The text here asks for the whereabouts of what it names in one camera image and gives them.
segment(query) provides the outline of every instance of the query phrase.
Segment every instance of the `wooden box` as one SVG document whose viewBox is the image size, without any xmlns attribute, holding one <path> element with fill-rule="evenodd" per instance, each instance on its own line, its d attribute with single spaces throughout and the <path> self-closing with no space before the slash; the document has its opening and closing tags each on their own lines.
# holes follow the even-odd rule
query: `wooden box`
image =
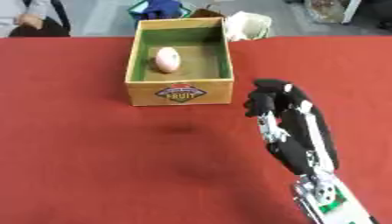
<svg viewBox="0 0 392 224">
<path fill-rule="evenodd" d="M 176 49 L 181 66 L 161 73 L 154 57 Z M 125 83 L 134 106 L 230 103 L 233 68 L 222 18 L 147 20 L 139 23 Z"/>
</svg>

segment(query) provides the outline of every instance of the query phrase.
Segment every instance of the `box label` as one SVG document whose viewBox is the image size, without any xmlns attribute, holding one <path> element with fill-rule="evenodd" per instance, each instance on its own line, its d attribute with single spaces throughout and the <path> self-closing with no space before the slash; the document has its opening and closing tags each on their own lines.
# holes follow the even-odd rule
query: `box label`
<svg viewBox="0 0 392 224">
<path fill-rule="evenodd" d="M 172 84 L 171 87 L 156 93 L 157 96 L 164 97 L 174 102 L 188 102 L 207 92 L 189 84 Z"/>
</svg>

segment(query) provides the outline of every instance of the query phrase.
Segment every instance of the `metal robot arm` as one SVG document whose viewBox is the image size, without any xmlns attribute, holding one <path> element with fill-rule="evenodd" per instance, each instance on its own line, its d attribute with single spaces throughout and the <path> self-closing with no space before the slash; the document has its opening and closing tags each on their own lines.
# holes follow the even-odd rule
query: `metal robot arm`
<svg viewBox="0 0 392 224">
<path fill-rule="evenodd" d="M 297 87 L 281 80 L 257 80 L 247 116 L 256 116 L 267 149 L 299 176 L 294 201 L 316 224 L 376 224 L 334 171 L 337 151 L 323 116 Z"/>
</svg>

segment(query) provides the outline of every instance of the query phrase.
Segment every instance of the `ball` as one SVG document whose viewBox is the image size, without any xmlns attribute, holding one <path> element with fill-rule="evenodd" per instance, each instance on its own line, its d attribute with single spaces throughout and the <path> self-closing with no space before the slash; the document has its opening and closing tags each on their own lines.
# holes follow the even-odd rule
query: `ball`
<svg viewBox="0 0 392 224">
<path fill-rule="evenodd" d="M 172 47 L 161 48 L 155 57 L 155 63 L 159 70 L 164 73 L 170 74 L 179 69 L 181 58 L 179 53 Z"/>
</svg>

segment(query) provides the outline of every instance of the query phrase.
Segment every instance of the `red table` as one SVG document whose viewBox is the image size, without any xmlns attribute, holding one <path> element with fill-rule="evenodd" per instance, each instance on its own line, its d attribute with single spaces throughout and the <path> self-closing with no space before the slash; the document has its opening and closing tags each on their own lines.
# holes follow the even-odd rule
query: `red table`
<svg viewBox="0 0 392 224">
<path fill-rule="evenodd" d="M 392 38 L 271 38 L 230 45 L 231 105 L 143 107 L 123 85 L 131 40 L 0 40 L 0 223 L 306 223 L 295 179 L 242 103 L 256 78 L 319 105 L 340 177 L 392 221 Z"/>
</svg>

